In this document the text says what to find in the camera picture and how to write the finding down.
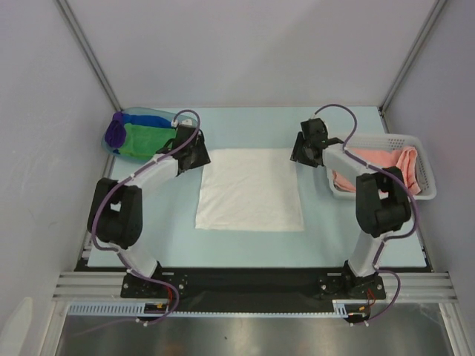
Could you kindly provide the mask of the pink striped towel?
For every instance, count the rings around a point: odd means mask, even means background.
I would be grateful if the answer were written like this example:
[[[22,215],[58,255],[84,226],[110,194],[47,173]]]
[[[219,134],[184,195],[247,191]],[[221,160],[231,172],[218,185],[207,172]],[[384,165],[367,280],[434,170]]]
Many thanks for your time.
[[[352,148],[351,151],[367,162],[382,168],[396,166],[401,170],[404,183],[409,188],[411,194],[417,195],[422,191],[416,178],[418,151],[415,147],[404,146],[402,149],[391,152],[360,148]]]

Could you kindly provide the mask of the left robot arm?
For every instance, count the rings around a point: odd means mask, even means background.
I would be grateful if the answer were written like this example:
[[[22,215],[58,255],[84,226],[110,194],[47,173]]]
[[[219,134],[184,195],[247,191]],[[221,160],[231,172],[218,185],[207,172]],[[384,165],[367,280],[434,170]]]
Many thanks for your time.
[[[143,201],[164,183],[211,162],[203,132],[178,125],[170,139],[135,172],[121,180],[100,179],[95,188],[87,230],[95,249],[118,256],[129,274],[138,278],[137,288],[148,297],[170,287],[156,274],[160,270],[140,242],[143,232]]]

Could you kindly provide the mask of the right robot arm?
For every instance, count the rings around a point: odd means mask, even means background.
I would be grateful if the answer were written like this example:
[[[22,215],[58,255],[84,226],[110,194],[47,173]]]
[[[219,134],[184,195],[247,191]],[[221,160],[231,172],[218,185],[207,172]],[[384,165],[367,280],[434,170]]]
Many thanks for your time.
[[[385,243],[411,218],[409,193],[396,166],[380,168],[330,138],[325,123],[308,119],[301,123],[290,159],[313,168],[336,171],[356,189],[356,220],[361,229],[356,247],[341,273],[342,292],[357,298],[375,287],[379,258]]]

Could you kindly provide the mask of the white towel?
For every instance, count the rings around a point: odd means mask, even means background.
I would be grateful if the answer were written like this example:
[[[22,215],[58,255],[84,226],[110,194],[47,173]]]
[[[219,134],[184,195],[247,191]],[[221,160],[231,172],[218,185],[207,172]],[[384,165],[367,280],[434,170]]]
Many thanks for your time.
[[[217,149],[203,169],[195,227],[299,232],[304,218],[288,148]]]

